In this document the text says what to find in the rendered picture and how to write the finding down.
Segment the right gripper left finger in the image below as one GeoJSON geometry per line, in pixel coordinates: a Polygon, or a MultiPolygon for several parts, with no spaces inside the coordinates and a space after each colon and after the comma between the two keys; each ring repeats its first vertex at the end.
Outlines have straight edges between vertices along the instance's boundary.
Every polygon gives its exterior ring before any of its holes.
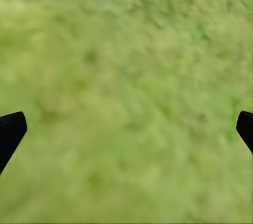
{"type": "Polygon", "coordinates": [[[22,111],[0,118],[0,175],[27,131],[22,111]]]}

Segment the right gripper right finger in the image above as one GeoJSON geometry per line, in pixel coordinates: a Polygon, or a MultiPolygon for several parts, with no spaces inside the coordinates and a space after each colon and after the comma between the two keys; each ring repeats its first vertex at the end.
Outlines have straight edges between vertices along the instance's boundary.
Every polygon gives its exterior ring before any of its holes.
{"type": "Polygon", "coordinates": [[[253,113],[241,111],[236,130],[253,153],[253,113]]]}

